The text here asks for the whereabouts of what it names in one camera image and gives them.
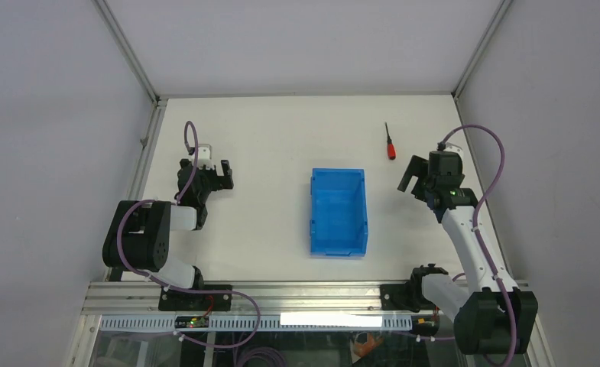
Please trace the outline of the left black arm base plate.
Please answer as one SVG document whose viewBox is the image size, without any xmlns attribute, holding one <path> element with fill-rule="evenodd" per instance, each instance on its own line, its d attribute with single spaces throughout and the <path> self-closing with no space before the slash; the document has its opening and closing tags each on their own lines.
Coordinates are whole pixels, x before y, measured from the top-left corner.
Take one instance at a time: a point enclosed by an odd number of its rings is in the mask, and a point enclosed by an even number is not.
<svg viewBox="0 0 600 367">
<path fill-rule="evenodd" d="M 225 292 L 232 290 L 230 284 L 209 284 L 204 290 L 212 291 L 212 294 L 189 294 L 162 288 L 157 308 L 173 312 L 205 312 L 209 308 L 219 312 L 231 310 L 232 295 Z"/>
</svg>

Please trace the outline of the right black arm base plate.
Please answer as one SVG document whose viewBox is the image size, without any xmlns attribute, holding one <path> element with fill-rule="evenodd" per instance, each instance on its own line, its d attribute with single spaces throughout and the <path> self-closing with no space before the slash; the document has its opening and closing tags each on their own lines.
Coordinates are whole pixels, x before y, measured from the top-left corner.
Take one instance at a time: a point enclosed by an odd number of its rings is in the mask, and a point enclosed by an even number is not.
<svg viewBox="0 0 600 367">
<path fill-rule="evenodd" d="M 435 305 L 428 301 L 421 291 L 414 290 L 410 282 L 381 284 L 379 291 L 382 310 L 409 310 L 414 313 L 435 310 Z"/>
</svg>

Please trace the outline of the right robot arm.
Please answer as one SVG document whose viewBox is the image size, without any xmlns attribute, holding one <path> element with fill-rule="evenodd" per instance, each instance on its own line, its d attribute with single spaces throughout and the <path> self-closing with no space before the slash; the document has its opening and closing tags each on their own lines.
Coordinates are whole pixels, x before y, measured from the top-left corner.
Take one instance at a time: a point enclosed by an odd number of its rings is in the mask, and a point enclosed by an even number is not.
<svg viewBox="0 0 600 367">
<path fill-rule="evenodd" d="M 454 340 L 465 355 L 523 354 L 530 342 L 538 302 L 523 291 L 495 257 L 482 237 L 480 203 L 465 179 L 461 156 L 453 151 L 432 151 L 428 158 L 414 155 L 398 185 L 407 189 L 433 212 L 459 256 L 466 287 L 435 265 L 414 268 L 405 284 L 403 300 L 396 305 L 420 311 L 436 307 L 453 322 Z"/>
</svg>

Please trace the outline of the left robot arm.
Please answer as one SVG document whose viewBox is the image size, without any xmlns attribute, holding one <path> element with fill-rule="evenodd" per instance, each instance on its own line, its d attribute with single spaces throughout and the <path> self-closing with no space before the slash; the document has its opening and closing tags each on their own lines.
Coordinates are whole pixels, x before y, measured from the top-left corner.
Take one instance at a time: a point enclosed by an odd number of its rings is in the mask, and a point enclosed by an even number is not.
<svg viewBox="0 0 600 367">
<path fill-rule="evenodd" d="M 213 192 L 234 188 L 229 161 L 221 160 L 222 173 L 214 164 L 193 168 L 180 161 L 180 203 L 162 200 L 123 200 L 118 203 L 102 246 L 102 260 L 110 268 L 133 271 L 166 289 L 178 288 L 176 300 L 186 310 L 201 308 L 206 299 L 201 270 L 170 253 L 172 231 L 199 231 L 206 222 L 206 206 Z"/>
</svg>

